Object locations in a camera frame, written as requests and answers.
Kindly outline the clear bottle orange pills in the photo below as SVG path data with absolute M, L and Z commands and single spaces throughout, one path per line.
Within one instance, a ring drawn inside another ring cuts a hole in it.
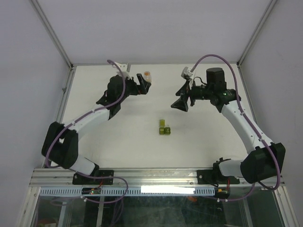
M 146 82 L 151 83 L 152 82 L 152 77 L 151 73 L 149 71 L 145 71 L 143 74 L 143 78 Z

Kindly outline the green pill box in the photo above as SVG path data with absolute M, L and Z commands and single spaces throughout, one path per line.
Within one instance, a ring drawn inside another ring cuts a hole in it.
M 170 135 L 171 127 L 165 123 L 164 119 L 159 120 L 159 134 L 160 135 Z

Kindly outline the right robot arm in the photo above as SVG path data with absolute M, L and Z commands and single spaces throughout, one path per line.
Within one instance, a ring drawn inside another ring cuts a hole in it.
M 206 70 L 206 83 L 196 85 L 194 74 L 185 67 L 181 73 L 185 84 L 176 93 L 179 97 L 171 107 L 188 111 L 196 100 L 209 100 L 234 127 L 241 138 L 247 157 L 243 160 L 230 158 L 216 161 L 213 164 L 212 179 L 223 183 L 229 176 L 244 178 L 248 183 L 259 183 L 276 176 L 282 171 L 285 158 L 285 147 L 282 143 L 274 143 L 246 114 L 239 108 L 240 97 L 235 89 L 228 89 L 222 68 Z

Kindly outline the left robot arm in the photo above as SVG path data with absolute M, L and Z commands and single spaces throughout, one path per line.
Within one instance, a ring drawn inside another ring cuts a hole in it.
M 130 77 L 112 77 L 103 96 L 92 110 L 69 122 L 50 124 L 42 147 L 42 155 L 46 160 L 83 174 L 83 179 L 90 184 L 97 182 L 99 166 L 79 154 L 79 140 L 101 123 L 113 118 L 127 97 L 148 93 L 152 84 L 150 73 L 138 73 L 137 78 L 138 83 Z

